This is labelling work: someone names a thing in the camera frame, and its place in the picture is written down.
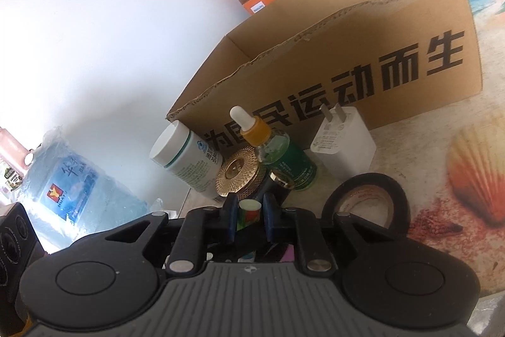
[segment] orange seashell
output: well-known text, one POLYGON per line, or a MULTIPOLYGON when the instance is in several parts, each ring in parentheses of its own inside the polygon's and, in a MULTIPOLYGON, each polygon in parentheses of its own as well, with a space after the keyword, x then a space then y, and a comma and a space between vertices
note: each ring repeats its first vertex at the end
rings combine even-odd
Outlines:
POLYGON ((460 130, 447 155, 454 195, 490 226, 505 224, 505 117, 460 130))

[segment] gray ridged panel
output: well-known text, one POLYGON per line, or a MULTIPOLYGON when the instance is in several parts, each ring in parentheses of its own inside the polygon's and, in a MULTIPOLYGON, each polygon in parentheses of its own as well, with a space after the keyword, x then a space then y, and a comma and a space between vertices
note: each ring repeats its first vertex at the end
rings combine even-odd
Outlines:
POLYGON ((95 333, 37 326, 28 337, 470 337, 458 325, 431 333, 404 331, 355 310, 326 279, 292 263, 210 263, 196 277, 170 281, 136 320, 95 333))

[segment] seashell print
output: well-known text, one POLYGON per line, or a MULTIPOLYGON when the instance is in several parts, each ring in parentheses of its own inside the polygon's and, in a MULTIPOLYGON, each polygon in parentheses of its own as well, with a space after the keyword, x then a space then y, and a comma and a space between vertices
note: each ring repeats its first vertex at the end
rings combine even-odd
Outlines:
POLYGON ((423 241, 426 238, 444 238, 460 234, 463 226, 441 216, 440 199, 435 201, 434 207, 421 210, 408 230, 408 237, 423 241))
POLYGON ((505 224, 505 117, 460 130, 447 155, 454 195, 490 226, 505 224))

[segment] logo on water jug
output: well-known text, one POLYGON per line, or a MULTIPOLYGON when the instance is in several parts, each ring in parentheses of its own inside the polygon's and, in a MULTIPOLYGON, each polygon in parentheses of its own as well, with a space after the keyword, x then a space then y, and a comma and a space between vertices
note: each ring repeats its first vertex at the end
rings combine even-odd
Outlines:
POLYGON ((49 191, 47 192, 47 197, 49 197, 53 202, 59 203, 63 190, 61 190, 56 184, 51 184, 49 191))
POLYGON ((207 150, 207 144, 204 143, 203 141, 199 140, 196 144, 198 145, 198 149, 200 149, 201 151, 207 150))

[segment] gold round lid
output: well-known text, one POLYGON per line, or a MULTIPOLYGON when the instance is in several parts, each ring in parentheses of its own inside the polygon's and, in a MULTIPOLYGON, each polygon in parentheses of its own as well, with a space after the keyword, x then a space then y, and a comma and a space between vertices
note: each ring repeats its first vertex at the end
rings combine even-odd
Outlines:
POLYGON ((261 182, 264 170, 264 166, 256 158, 253 147, 247 146, 240 149, 226 159, 219 170, 216 179, 219 196, 226 197, 231 192, 239 193, 258 178, 261 182))

